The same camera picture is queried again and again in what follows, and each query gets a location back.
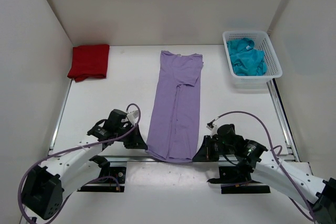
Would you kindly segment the purple t shirt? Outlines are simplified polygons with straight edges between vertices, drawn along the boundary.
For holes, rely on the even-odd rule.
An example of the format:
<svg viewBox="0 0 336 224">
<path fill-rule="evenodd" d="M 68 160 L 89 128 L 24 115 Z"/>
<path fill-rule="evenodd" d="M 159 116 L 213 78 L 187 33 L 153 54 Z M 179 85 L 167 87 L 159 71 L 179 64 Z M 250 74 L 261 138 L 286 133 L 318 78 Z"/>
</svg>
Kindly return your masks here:
<svg viewBox="0 0 336 224">
<path fill-rule="evenodd" d="M 203 56 L 162 51 L 146 140 L 147 153 L 169 163 L 191 162 L 197 152 Z"/>
</svg>

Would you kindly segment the red t shirt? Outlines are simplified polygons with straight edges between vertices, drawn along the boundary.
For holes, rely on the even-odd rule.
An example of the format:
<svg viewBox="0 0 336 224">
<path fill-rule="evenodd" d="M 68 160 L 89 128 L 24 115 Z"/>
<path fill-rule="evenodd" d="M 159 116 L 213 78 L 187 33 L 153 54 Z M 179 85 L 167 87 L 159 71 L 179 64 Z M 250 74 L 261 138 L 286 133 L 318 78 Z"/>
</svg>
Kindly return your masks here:
<svg viewBox="0 0 336 224">
<path fill-rule="evenodd" d="M 88 78 L 105 79 L 108 70 L 108 56 L 110 46 L 82 45 L 73 47 L 71 68 L 67 74 L 75 82 Z"/>
</svg>

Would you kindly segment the teal t shirt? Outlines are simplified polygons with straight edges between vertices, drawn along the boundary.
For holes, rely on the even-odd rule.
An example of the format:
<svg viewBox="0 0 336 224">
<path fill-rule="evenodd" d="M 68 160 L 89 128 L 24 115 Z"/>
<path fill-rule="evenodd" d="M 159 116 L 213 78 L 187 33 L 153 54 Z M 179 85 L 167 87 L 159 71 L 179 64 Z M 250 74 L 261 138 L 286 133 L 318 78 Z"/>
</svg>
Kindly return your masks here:
<svg viewBox="0 0 336 224">
<path fill-rule="evenodd" d="M 255 49 L 249 38 L 229 40 L 228 53 L 233 72 L 237 76 L 263 76 L 267 72 L 265 53 Z"/>
</svg>

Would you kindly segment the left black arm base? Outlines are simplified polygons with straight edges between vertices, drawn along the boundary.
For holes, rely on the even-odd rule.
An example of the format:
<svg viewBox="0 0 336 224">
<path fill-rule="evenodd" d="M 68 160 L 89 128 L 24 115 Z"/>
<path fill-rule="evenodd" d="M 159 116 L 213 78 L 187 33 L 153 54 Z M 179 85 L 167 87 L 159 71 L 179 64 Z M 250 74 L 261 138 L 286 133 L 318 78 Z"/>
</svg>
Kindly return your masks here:
<svg viewBox="0 0 336 224">
<path fill-rule="evenodd" d="M 105 157 L 95 156 L 90 161 L 95 162 L 99 167 L 99 176 L 79 188 L 78 192 L 90 193 L 123 193 L 125 190 L 125 179 L 127 168 L 125 166 L 112 166 L 111 161 Z"/>
</svg>

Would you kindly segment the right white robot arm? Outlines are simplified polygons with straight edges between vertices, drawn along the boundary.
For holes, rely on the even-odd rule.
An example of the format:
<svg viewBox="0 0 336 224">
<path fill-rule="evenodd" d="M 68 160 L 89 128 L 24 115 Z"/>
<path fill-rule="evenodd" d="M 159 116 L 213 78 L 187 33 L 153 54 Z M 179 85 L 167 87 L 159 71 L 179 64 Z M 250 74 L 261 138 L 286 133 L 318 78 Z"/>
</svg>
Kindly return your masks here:
<svg viewBox="0 0 336 224">
<path fill-rule="evenodd" d="M 236 177 L 266 184 L 314 215 L 318 223 L 335 223 L 335 179 L 324 180 L 307 174 L 275 157 L 262 144 L 235 133 L 233 124 L 215 127 L 203 138 L 194 162 L 216 162 L 220 156 L 234 155 L 237 160 Z"/>
</svg>

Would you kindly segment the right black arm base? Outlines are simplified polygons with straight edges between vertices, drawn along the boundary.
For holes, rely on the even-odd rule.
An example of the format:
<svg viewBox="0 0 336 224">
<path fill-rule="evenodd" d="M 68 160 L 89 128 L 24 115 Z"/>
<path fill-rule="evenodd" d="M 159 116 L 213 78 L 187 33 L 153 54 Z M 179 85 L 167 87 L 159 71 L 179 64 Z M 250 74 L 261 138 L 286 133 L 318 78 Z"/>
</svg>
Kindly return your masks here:
<svg viewBox="0 0 336 224">
<path fill-rule="evenodd" d="M 220 185 L 221 194 L 269 194 L 270 187 L 252 180 L 247 168 L 238 166 L 220 166 L 219 177 L 207 182 Z"/>
</svg>

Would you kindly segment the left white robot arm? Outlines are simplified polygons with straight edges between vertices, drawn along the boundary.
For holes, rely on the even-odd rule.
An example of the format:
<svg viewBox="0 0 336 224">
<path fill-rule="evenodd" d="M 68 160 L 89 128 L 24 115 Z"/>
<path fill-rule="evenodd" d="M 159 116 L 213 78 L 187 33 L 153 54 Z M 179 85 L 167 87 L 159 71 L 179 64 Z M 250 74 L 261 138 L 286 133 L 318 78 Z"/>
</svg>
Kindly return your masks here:
<svg viewBox="0 0 336 224">
<path fill-rule="evenodd" d="M 33 164 L 23 175 L 18 188 L 18 205 L 25 213 L 30 209 L 51 223 L 72 193 L 86 184 L 114 180 L 109 161 L 101 153 L 115 142 L 125 148 L 146 150 L 139 129 L 141 110 L 114 109 L 107 119 L 98 121 L 79 143 L 70 149 L 49 155 Z"/>
</svg>

